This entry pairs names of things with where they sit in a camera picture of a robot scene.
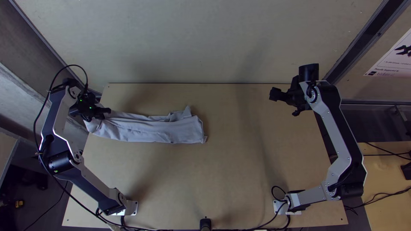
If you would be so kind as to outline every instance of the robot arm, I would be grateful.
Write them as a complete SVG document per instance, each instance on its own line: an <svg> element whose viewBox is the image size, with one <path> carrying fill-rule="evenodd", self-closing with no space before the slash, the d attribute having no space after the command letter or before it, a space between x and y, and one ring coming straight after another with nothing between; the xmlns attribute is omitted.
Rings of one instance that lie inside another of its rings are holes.
<svg viewBox="0 0 411 231"><path fill-rule="evenodd" d="M138 202L127 200L116 188L109 188L85 165L82 150L65 134L67 115L81 115L83 119L104 119L110 108L95 105L95 96L83 92L83 87L73 79L50 93L50 111L42 129L42 153L45 168L56 178L75 184L98 202L105 215L136 215Z"/></svg>
<svg viewBox="0 0 411 231"><path fill-rule="evenodd" d="M270 100L280 100L295 106L297 110L293 112L294 116L312 109L321 118L319 122L326 128L338 157L319 185L308 190L291 191L283 200L274 200L275 211L284 201L287 202L279 214L301 214L313 203L363 194L366 177L363 155L340 109L341 97L337 88L326 81L318 81L318 69L318 64L301 66L299 75L292 80L291 88L287 92L273 88Z"/></svg>

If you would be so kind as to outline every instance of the wire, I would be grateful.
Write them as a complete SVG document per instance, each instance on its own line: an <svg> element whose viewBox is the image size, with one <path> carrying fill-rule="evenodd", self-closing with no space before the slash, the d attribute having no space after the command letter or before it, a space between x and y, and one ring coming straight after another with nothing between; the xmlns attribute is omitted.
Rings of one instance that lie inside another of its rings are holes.
<svg viewBox="0 0 411 231"><path fill-rule="evenodd" d="M95 215L90 209L88 209L86 206L84 206L80 201L78 201L73 195L71 195L61 184L60 182L49 172L49 170L46 168L46 165L44 164L43 160L43 154L39 154L39 159L40 162L42 163L43 167L46 169L46 172L53 177L53 179L57 182L57 184L61 187L61 189L71 198L73 199L78 205L80 205L83 209L87 210L87 212L91 213L94 215L97 219L101 220L102 222L106 223L103 219L101 219L99 216Z"/></svg>
<svg viewBox="0 0 411 231"><path fill-rule="evenodd" d="M274 199L276 199L276 200L278 200L278 201L281 201L281 202L286 202L286 200L280 200L280 199L278 199L277 197L274 196L274 191L273 191L273 190L274 190L275 188L280 189L280 190L284 193L284 195L286 194L286 192L285 192L282 188L278 187L277 185L274 185L274 186L271 188L271 195L274 197Z"/></svg>
<svg viewBox="0 0 411 231"><path fill-rule="evenodd" d="M47 92L46 98L45 98L45 100L44 100L44 103L43 103L43 105L42 105L42 107L41 107L41 109L40 109L40 112L39 112L38 115L36 116L36 119L35 119L34 122L33 122L34 141L35 141L35 143L36 143L36 149L37 149L37 152L39 153L39 160L40 160L41 164L43 165L44 169L46 169L46 172L55 180L55 182L57 183L57 185L63 190L63 192L65 192L71 199L73 199L73 200L74 200L77 204L79 204L83 209L85 209L85 210L87 210L89 213L93 214L97 219L99 219L99 220L101 220L102 222L106 223L103 219L101 219L99 216L95 215L90 209L88 209L86 206L84 206L82 203L80 203L75 197L73 197L73 196L60 184L60 182L50 173L50 171L47 169L46 165L44 164L43 154L40 152L40 147L39 147L39 144L38 144L38 142L37 142L37 137L36 137L36 135L37 135L37 134L36 134L36 123L37 123L37 120L39 119L39 117L40 117L40 115L41 115L41 113L42 113L42 111L43 111L46 103L47 103L48 97L50 96L50 92L51 92L51 90L52 90L52 88L53 88L54 81L56 80L56 78L57 78L57 76L60 74L60 72L62 72L64 69L66 69L66 68L68 68L68 67L72 67L72 66L79 67L79 68L81 68L81 69L84 71L84 74L86 75L86 84L85 84L85 86L84 86L84 90L87 89L87 86L88 86L88 77L87 77L86 71L85 71L82 67L80 67L79 65L76 65L76 64L71 64L71 65L67 65L67 66L63 67L62 69L60 69L60 70L56 73L56 75L54 76L53 80L51 81L51 84L50 84L49 90L48 90L48 92Z"/></svg>
<svg viewBox="0 0 411 231"><path fill-rule="evenodd" d="M371 154L371 155L363 155L363 156L398 156L398 157L400 157L400 158L402 158L402 159L405 159L405 160L411 160L410 158L406 158L406 157L400 156L400 155L408 154L409 152L393 153L393 152L391 152L391 151L385 150L385 149L383 149L383 148L380 148L380 147L375 146L375 145L373 145L373 144L370 144L370 143L368 143L368 142L365 142L365 143L368 144L368 145L370 145L371 147L374 147L374 148L379 149L379 150L381 150L381 151L385 151L385 152L390 153L390 154Z"/></svg>
<svg viewBox="0 0 411 231"><path fill-rule="evenodd" d="M411 190L411 186L409 186L408 188L406 188L406 189L404 189L404 190L401 190L401 191L398 191L398 192L394 192L394 193L380 192L380 193L375 194L375 195L372 197L371 200L369 200L369 201L367 201L367 202L365 202L365 203L362 203L362 204L360 204L360 205L358 205L358 206L350 207L350 206L345 205L344 207L345 207L345 210L350 210L350 211L352 211L353 209L356 209L356 208L359 208L359 207L362 207L362 206L366 206L366 205L375 203L375 202L380 201L380 200L382 200L382 199L384 199L384 198L387 198L387 197L390 197L390 196L394 196L394 195L403 194L403 193L405 193L405 192L408 192L409 190ZM374 200L375 197L378 196L378 195L385 195L385 196L380 197L380 198Z"/></svg>
<svg viewBox="0 0 411 231"><path fill-rule="evenodd" d="M64 191L61 192L60 198L56 203L54 203L49 209L47 209L42 215L40 215L33 223L31 223L29 226L27 226L23 231L26 231L27 229L29 229L38 220L40 220L40 218L42 218L48 211L50 211L52 208L54 208L54 206L56 206L61 201L61 198L63 198L63 195L64 195Z"/></svg>
<svg viewBox="0 0 411 231"><path fill-rule="evenodd" d="M95 215L98 214L99 211L100 211L100 209L97 208L96 211L95 211ZM120 227L122 227L122 228L132 228L132 229L148 230L148 231L159 231L159 230L160 230L160 229L139 228L139 227L133 227L133 226L128 226L128 225L117 224L117 223L114 223L114 222L111 222L111 221L105 219L105 218L101 215L101 213L100 213L100 215L98 215L98 216L99 216L101 219L103 219L106 223L110 223L110 224L112 224L112 225L117 225L117 226L120 226Z"/></svg>
<svg viewBox="0 0 411 231"><path fill-rule="evenodd" d="M272 221L274 221L274 219L275 219L275 218L277 217L277 215L278 215L278 212L280 211L280 209L281 209L285 204L287 204L287 202L284 202L284 203L277 209L277 211L275 212L274 217L273 217L271 220L269 220L268 222L266 222L266 223L264 223L264 224L262 224L262 225L260 225L260 226L258 226L258 227L249 228L249 229L242 229L241 231L254 231L254 230L256 230L256 229L260 229L260 228L268 225L269 223L271 223Z"/></svg>
<svg viewBox="0 0 411 231"><path fill-rule="evenodd" d="M56 73L56 75L54 76L53 80L51 81L50 87L48 88L48 92L47 92L47 95L46 95L46 99L44 100L44 103L43 103L43 105L42 105L42 107L41 107L41 109L40 109L40 112L37 114L36 119L34 120L34 123L33 123L34 142L36 143L37 152L40 152L40 150L39 150L39 143L37 142L37 135L36 135L36 123L37 123L37 120L39 119L39 117L40 117L40 115L41 115L41 113L42 113L42 111L43 111L43 109L44 109L44 106L45 106L46 103L47 103L47 99L48 99L48 97L49 97L49 95L50 95L50 92L51 92L51 90L52 90L54 81L56 80L56 78L57 78L57 76L60 74L60 72L62 72L64 69L66 69L66 68L68 68L68 67L79 67L81 70L83 70L84 75L86 76L86 84L84 85L83 94L87 91L87 88L88 88L88 85L89 85L89 78L87 77L86 71L85 71L82 67L80 67L79 65L76 65L76 64L67 65L67 66L63 67L62 69L60 69L60 70Z"/></svg>

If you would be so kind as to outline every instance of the wooden table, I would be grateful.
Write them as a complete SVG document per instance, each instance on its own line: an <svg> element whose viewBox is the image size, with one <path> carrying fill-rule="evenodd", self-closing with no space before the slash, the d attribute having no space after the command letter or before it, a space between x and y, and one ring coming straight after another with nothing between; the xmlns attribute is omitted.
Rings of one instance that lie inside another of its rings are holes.
<svg viewBox="0 0 411 231"><path fill-rule="evenodd" d="M101 103L113 110L166 115L191 105L204 122L205 144L127 143L89 135L85 165L109 187L139 201L127 225L198 229L252 228L274 216L271 186L308 189L324 180L330 161L313 112L268 100L271 84L109 84ZM94 211L97 203L73 187ZM119 223L119 217L110 216ZM269 227L282 227L278 216ZM340 201L311 205L290 227L347 224ZM70 199L63 225L105 224Z"/></svg>
<svg viewBox="0 0 411 231"><path fill-rule="evenodd" d="M0 130L0 186L6 176L13 154L17 148L18 140Z"/></svg>
<svg viewBox="0 0 411 231"><path fill-rule="evenodd" d="M411 142L379 142L374 145L391 152L402 153L411 150ZM359 144L366 154L387 154L365 143ZM363 202L377 193L395 193L411 186L402 174L401 165L409 163L396 156L364 157L368 175L364 185ZM411 192L391 196L365 206L368 220L373 231L408 231L411 227Z"/></svg>

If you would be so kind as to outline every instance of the white cloth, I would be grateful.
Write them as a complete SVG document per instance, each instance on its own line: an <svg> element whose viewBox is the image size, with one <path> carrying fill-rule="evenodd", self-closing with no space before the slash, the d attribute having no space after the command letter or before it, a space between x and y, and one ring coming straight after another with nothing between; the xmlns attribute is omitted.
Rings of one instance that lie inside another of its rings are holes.
<svg viewBox="0 0 411 231"><path fill-rule="evenodd" d="M126 142L161 143L205 143L203 122L191 115L189 106L184 111L170 112L168 115L144 116L111 111L104 113L105 119L84 121L92 134Z"/></svg>

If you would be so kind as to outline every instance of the gray towel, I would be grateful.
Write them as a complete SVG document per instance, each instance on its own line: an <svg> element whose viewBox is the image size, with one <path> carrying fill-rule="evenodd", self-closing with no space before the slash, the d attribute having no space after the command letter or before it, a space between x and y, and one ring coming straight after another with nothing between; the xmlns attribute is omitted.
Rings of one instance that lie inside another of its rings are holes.
<svg viewBox="0 0 411 231"><path fill-rule="evenodd" d="M189 106L164 116L147 117L113 110L104 116L104 120L84 121L87 130L99 137L126 142L203 144L207 139L203 122L191 114Z"/></svg>

